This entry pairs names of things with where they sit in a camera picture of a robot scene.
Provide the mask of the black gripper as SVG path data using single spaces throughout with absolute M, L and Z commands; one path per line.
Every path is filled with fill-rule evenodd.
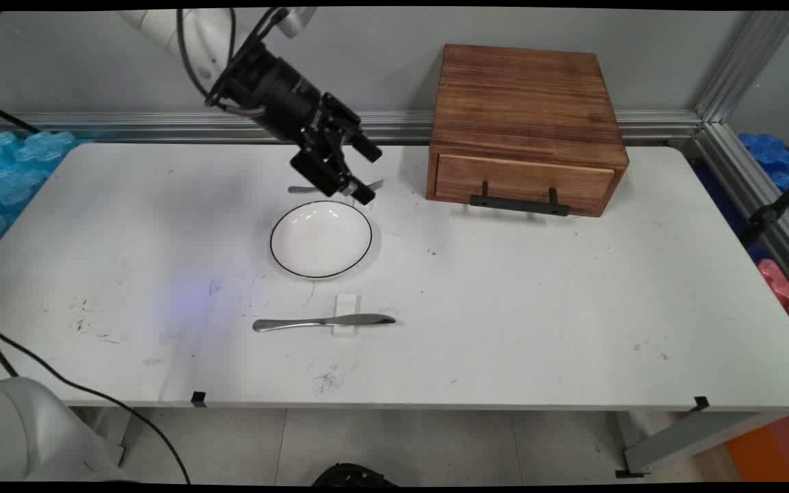
M 351 172 L 342 150 L 350 144 L 369 162 L 381 158 L 382 150 L 364 135 L 360 116 L 320 92 L 264 43 L 243 43 L 213 82 L 207 105 L 223 99 L 273 137 L 297 144 L 290 165 L 326 197 L 342 194 L 360 205 L 376 199 L 375 189 Z

